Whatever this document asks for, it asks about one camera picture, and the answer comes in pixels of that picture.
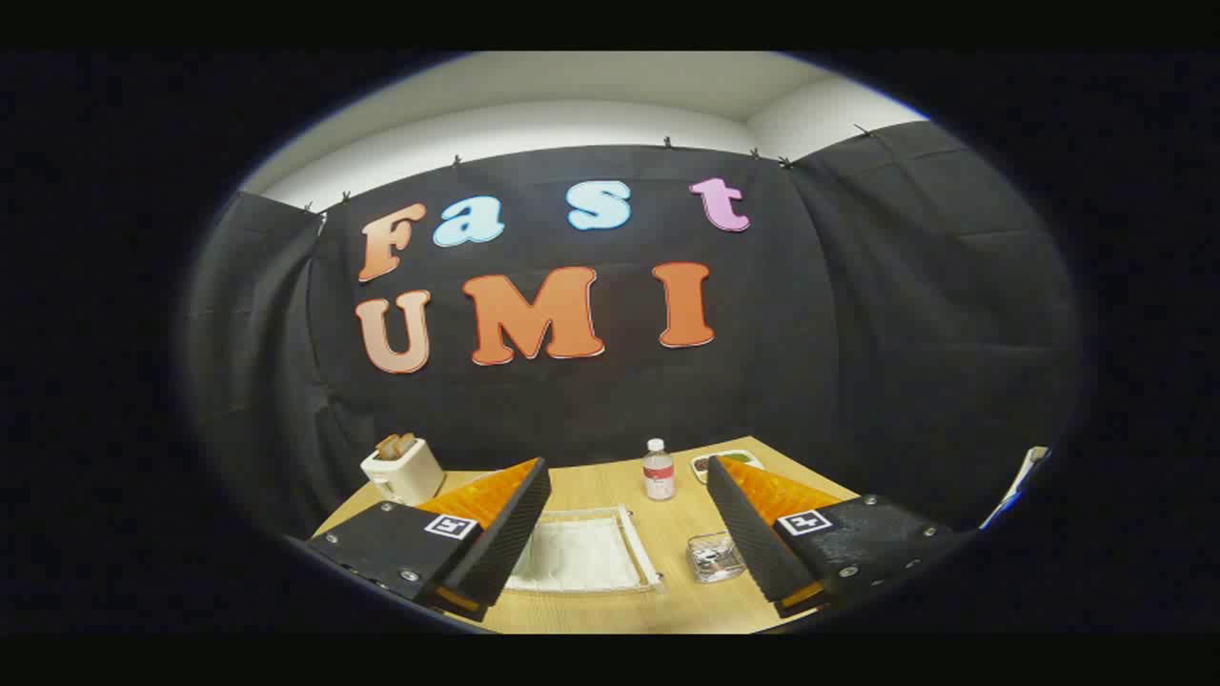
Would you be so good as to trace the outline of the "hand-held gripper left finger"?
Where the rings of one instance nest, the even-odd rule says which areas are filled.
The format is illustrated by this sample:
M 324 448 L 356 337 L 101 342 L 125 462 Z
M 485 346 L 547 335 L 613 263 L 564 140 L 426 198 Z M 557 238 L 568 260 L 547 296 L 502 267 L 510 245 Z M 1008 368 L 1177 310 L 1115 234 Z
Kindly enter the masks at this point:
M 550 494 L 547 461 L 536 457 L 418 505 L 378 502 L 306 544 L 390 594 L 481 621 Z

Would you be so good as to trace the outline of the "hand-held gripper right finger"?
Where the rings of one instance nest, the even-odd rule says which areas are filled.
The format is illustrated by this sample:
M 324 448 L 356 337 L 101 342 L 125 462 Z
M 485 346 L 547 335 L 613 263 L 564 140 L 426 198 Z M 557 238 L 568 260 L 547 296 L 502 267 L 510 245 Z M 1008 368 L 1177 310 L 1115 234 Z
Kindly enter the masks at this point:
M 887 496 L 841 498 L 720 455 L 708 461 L 708 492 L 780 616 L 824 607 L 837 612 L 883 594 L 975 535 Z

